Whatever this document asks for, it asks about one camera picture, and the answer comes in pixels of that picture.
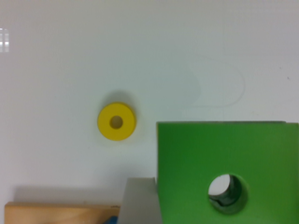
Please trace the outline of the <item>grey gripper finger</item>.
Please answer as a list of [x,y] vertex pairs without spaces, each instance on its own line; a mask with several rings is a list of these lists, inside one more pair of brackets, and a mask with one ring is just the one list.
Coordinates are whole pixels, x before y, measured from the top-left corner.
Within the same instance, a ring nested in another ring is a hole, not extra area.
[[154,178],[128,178],[117,224],[163,224]]

